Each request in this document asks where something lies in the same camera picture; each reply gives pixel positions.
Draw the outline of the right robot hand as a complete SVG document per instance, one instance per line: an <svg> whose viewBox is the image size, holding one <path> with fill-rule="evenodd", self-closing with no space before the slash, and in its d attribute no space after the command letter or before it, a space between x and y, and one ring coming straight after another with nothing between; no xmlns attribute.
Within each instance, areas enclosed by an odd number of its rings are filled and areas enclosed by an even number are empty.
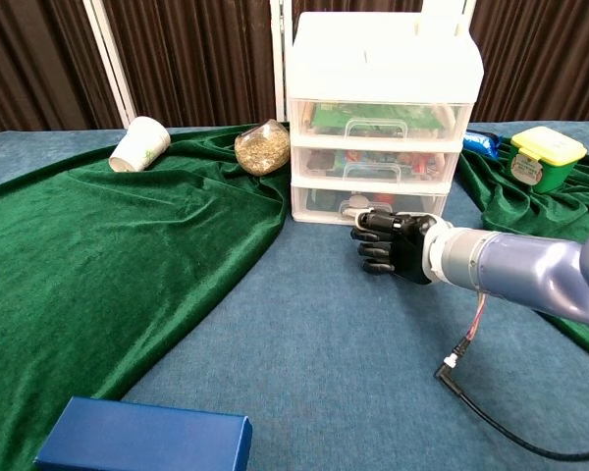
<svg viewBox="0 0 589 471"><path fill-rule="evenodd" d="M391 274L417 285L438 281L429 260L435 238L452 224L430 213L394 213L369 209L355 217L350 236L369 274Z"/></svg>

